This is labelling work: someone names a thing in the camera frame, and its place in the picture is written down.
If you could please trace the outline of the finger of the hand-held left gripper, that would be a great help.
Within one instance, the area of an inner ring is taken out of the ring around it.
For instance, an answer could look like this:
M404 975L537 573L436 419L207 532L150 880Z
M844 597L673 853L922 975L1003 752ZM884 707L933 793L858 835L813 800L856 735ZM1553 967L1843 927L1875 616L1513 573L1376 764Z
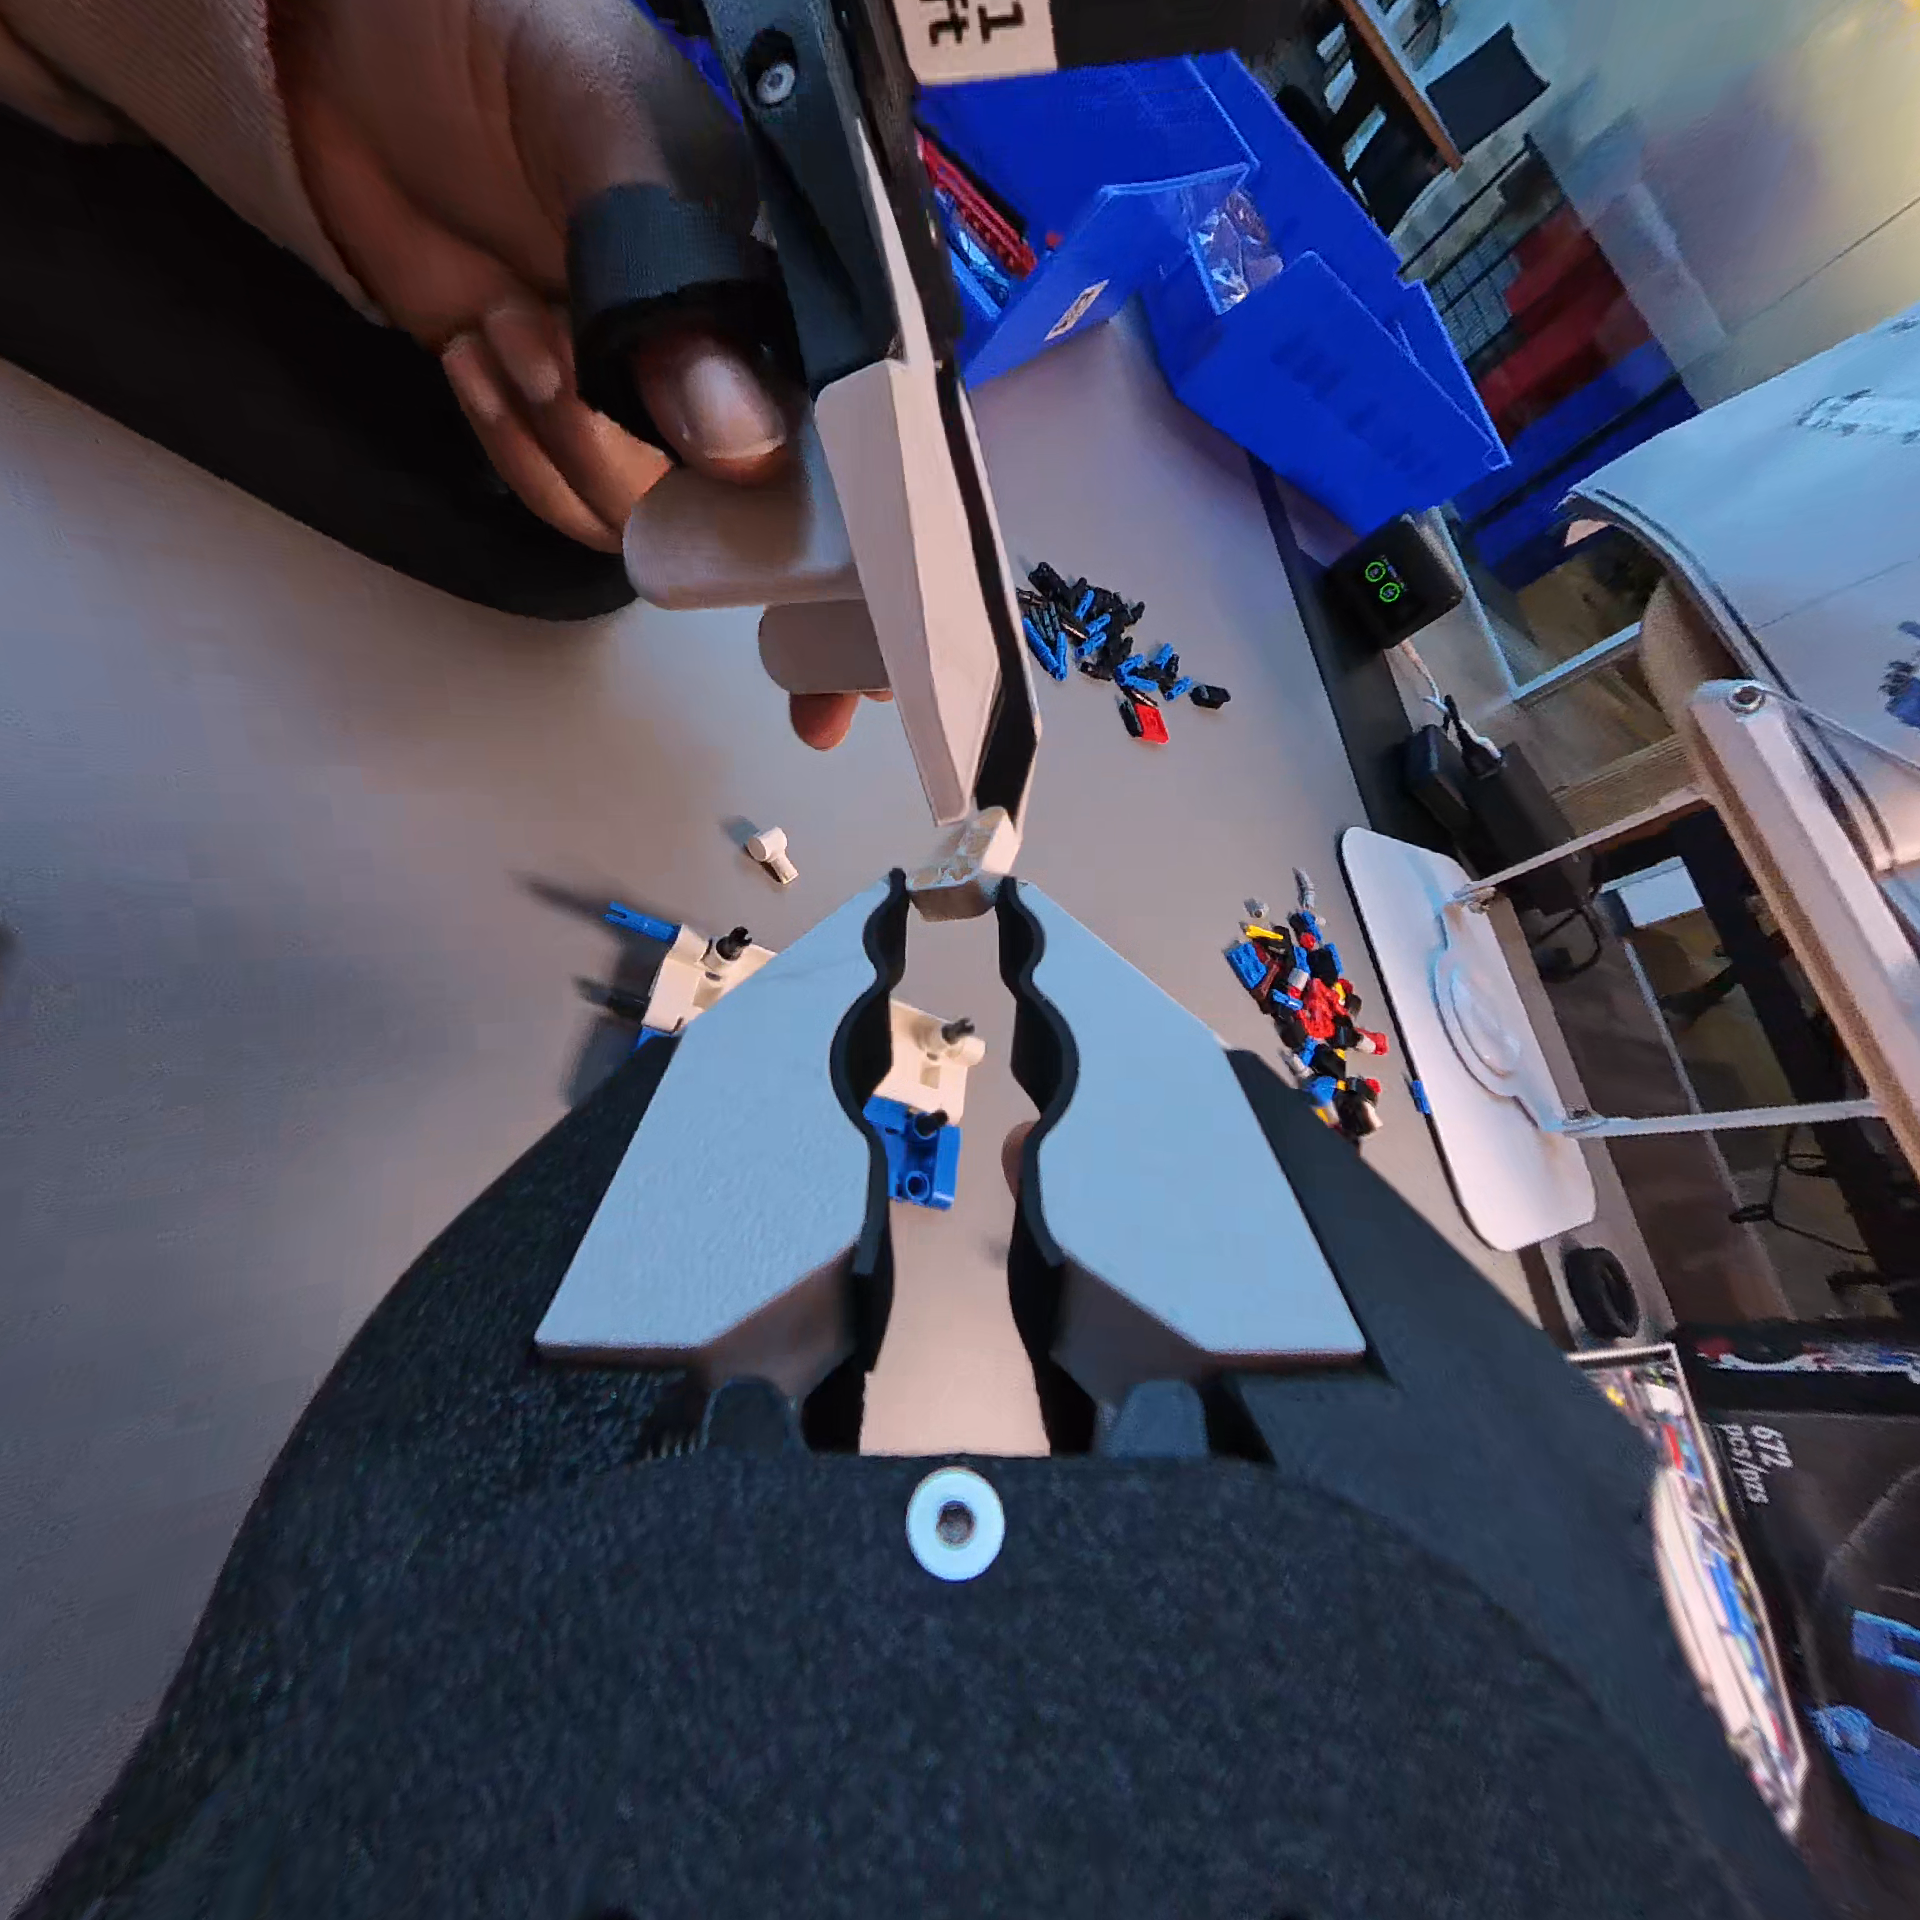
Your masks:
M973 404L952 355L933 361L933 388L977 570L973 597L963 605L979 605L991 634L991 659L995 666L995 691L973 775L973 807L1003 807L1017 835L1023 835L1040 767L1042 722L1023 641L1017 570L1007 556Z
M937 355L888 355L813 404L856 577L937 826L977 807L998 703L998 560L979 443Z

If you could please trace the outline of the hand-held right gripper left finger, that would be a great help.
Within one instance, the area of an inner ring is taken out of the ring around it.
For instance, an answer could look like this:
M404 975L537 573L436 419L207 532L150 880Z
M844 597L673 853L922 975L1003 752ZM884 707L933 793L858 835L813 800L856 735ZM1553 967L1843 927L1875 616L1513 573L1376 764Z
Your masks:
M655 1064L537 1333L539 1355L761 1377L790 1402L873 1372L892 1312L892 1222L866 1099L892 1060L903 868L757 967Z

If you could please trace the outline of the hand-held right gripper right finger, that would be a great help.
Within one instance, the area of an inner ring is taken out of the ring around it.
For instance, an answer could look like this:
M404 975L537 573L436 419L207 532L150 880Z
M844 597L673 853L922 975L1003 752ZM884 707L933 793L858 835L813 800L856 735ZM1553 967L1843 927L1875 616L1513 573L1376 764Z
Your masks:
M1042 1403L1346 1367L1365 1335L1221 1037L1042 889L995 895L1033 1102L1008 1301Z

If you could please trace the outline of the white triangular lego beam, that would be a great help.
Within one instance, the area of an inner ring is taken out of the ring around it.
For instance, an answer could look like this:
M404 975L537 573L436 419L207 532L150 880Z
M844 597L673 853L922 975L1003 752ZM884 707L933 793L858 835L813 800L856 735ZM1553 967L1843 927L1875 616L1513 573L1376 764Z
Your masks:
M941 829L937 849L905 870L905 895L925 922L973 922L993 911L1020 866L1023 821L1007 807L977 807Z

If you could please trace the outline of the blue and white lego panel assembly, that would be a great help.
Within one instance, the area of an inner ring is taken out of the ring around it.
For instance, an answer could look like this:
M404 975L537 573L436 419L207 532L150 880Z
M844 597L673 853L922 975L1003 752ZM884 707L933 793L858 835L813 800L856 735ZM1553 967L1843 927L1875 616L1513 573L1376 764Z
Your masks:
M627 900L610 900L600 922L623 936L655 943L659 967L645 988L600 988L600 1011L633 1036L632 1050L678 1037L694 1020L761 973L776 949L748 927L709 936L684 922L659 922ZM986 1058L973 1020L941 1020L905 1000L888 1002L892 1064L866 1102L888 1162L888 1195L897 1206L952 1212L963 1157L967 1077Z

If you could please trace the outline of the person's left forearm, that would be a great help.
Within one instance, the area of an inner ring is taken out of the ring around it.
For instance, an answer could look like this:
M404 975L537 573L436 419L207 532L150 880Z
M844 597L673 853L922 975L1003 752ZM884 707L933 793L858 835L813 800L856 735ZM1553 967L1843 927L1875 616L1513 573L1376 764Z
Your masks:
M5 103L73 139L150 139L387 324L316 218L268 3L5 3Z

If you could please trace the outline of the pile of blue black lego pins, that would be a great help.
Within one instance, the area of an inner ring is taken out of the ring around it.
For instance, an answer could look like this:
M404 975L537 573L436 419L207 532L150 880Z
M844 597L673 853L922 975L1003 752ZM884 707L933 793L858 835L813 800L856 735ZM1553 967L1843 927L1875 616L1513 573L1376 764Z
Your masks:
M1188 671L1176 643L1139 636L1145 608L1092 577L1067 577L1040 560L1017 589L1028 655L1051 681L1092 681L1113 696L1131 742L1169 745L1169 707L1221 713L1230 689Z

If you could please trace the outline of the pile of mixed lego pieces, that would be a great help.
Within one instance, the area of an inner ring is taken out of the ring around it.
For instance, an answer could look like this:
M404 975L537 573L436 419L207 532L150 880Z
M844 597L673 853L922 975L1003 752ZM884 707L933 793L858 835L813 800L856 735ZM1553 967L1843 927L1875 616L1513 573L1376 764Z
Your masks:
M1318 1122L1365 1146L1383 1131L1379 1064L1392 1040L1363 1026L1363 996L1305 868L1294 870L1294 889L1294 906L1281 917L1268 914L1264 900L1248 900L1225 943L1225 962L1274 1028L1283 1074L1305 1095Z

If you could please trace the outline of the black rubber lego tire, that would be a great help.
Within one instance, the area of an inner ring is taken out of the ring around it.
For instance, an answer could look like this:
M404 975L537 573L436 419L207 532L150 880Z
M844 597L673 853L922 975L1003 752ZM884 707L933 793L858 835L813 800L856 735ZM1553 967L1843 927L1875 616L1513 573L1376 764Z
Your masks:
M1564 1288L1570 1317L1592 1345L1636 1343L1642 1335L1641 1288L1611 1247L1564 1247Z

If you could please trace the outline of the lego sticker sheet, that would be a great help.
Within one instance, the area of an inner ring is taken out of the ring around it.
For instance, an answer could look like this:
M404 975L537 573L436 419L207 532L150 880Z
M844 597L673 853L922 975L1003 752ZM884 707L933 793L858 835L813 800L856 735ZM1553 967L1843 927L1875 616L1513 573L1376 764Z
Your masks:
M1808 1758L1736 1515L1680 1348L1570 1353L1652 1451L1652 1558L1694 1684L1779 1827L1803 1835Z

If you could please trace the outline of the lego set box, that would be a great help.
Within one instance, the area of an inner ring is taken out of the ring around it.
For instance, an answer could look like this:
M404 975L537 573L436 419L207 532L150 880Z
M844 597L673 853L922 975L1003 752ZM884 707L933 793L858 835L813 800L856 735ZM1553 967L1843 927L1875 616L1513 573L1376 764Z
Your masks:
M1681 1324L1675 1353L1805 1739L1803 1855L1839 1918L1918 1918L1918 1330Z

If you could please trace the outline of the lego instruction booklet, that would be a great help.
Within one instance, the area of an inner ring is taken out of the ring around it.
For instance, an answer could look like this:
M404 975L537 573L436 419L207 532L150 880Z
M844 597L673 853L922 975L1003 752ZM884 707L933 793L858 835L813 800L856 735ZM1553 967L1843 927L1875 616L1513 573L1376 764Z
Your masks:
M1586 474L1740 669L1918 764L1918 306Z

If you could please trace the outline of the person's left hand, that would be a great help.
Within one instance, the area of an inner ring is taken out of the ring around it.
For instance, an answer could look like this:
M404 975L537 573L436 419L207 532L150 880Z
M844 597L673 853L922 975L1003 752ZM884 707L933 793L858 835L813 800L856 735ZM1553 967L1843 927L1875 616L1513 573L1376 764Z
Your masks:
M495 478L565 540L613 556L669 469L772 484L790 401L768 349L678 324L633 351L651 451L580 396L565 227L652 183L752 236L732 114L633 3L272 3L306 200L371 306L431 349Z

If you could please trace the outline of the blue plastic parts bin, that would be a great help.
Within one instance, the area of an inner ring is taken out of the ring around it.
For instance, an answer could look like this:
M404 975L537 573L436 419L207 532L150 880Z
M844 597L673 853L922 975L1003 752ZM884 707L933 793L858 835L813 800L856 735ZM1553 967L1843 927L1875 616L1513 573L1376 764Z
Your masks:
M1036 252L993 279L947 230L967 388L1109 324L1257 170L1196 57L926 88L919 125Z
M1221 204L1144 295L1174 396L1365 535L1470 492L1508 451L1421 285L1311 148L1242 189L1264 252L1229 267Z

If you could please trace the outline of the white book stand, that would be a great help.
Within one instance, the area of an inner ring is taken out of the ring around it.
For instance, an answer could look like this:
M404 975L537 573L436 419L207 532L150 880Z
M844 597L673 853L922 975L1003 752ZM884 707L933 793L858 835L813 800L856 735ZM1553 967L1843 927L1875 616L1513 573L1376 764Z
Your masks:
M1521 1251L1597 1217L1586 1146L1732 1131L1880 1127L1918 1165L1918 925L1843 820L1849 752L1918 778L1918 758L1765 681L1717 678L1684 705L1693 782L1608 829L1472 877L1453 858L1349 829L1356 897L1409 1071L1479 1242ZM1575 1108L1547 1067L1491 897L1520 877L1712 807L1858 1074L1855 1097L1680 1118Z

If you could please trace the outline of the black device with green display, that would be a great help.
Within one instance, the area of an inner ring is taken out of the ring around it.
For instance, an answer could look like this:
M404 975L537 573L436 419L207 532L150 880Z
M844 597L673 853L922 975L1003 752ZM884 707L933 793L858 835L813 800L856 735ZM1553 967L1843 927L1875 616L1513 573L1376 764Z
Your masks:
M1467 585L1424 517L1393 517L1327 569L1322 597L1349 636L1389 653L1457 610Z

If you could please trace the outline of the small clear plastic bag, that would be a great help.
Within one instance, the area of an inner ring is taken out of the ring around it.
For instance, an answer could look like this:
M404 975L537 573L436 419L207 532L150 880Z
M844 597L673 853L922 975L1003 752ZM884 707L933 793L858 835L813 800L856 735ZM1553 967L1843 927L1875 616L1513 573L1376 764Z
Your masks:
M1188 227L1188 260L1209 312L1229 318L1283 274L1283 252L1255 192L1238 183Z

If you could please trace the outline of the black power adapter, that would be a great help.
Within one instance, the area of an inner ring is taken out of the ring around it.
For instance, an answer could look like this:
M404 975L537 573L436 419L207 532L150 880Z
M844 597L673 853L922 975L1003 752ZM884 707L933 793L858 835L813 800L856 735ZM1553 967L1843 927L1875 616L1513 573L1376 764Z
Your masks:
M1402 745L1399 775L1409 800L1475 870L1508 868L1570 839L1561 804L1521 746L1424 726Z

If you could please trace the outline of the black padded wrist rest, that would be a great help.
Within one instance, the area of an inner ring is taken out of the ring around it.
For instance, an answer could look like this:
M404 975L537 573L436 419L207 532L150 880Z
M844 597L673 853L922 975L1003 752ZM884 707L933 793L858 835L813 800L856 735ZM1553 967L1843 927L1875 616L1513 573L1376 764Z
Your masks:
M5 361L467 605L539 621L633 605L620 557L495 478L427 349L155 148L5 106Z

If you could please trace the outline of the wooden stand board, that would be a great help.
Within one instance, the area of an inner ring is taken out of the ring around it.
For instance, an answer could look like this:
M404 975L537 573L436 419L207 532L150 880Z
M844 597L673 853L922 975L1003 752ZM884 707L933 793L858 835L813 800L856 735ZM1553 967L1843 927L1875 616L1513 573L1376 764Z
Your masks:
M1675 582L1642 614L1647 681L1684 745L1703 793L1746 800L1703 726L1698 691L1756 681L1777 707L1803 780L1883 880L1918 880L1918 634L1836 610L1798 610L1773 634L1726 641Z

